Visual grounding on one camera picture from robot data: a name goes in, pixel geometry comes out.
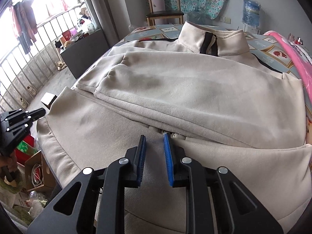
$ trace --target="slipper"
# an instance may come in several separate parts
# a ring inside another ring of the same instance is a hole
[[[33,96],[36,96],[36,90],[34,88],[29,85],[26,88]]]
[[[61,71],[62,70],[62,63],[60,61],[57,62],[57,70]]]
[[[63,70],[63,69],[64,69],[64,68],[66,68],[66,67],[67,67],[66,63],[65,63],[65,62],[63,62],[63,63],[62,63],[61,70]]]
[[[26,103],[26,101],[25,101],[22,97],[20,97],[20,101],[21,101],[21,106],[22,106],[24,109],[26,109],[26,108],[27,108],[27,103]]]

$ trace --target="pink blanket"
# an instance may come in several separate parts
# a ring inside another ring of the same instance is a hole
[[[275,31],[268,31],[264,35],[273,36],[284,48],[285,52],[293,61],[312,103],[312,64],[294,43],[289,42],[279,33]]]

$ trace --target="white cylindrical container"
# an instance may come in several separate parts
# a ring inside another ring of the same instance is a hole
[[[165,11],[165,0],[152,0],[153,12],[155,11]],[[156,25],[165,25],[167,24],[167,19],[155,19]]]

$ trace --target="concrete floor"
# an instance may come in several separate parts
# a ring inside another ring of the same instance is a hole
[[[28,106],[27,110],[33,111],[38,108],[45,108],[46,113],[49,112],[49,110],[41,103],[41,98],[46,92],[59,95],[62,90],[67,87],[72,87],[74,83],[76,82],[75,77],[70,72],[69,68],[65,68],[61,71],[58,71],[52,76],[48,82],[45,83],[45,85],[41,88],[41,90],[38,92],[38,94],[35,96],[35,98],[32,100],[30,105]],[[33,138],[37,138],[37,122],[35,121],[32,127],[30,128],[30,132]]]

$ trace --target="water bottle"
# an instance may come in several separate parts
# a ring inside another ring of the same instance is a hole
[[[243,23],[253,28],[259,26],[261,5],[257,1],[244,0]]]

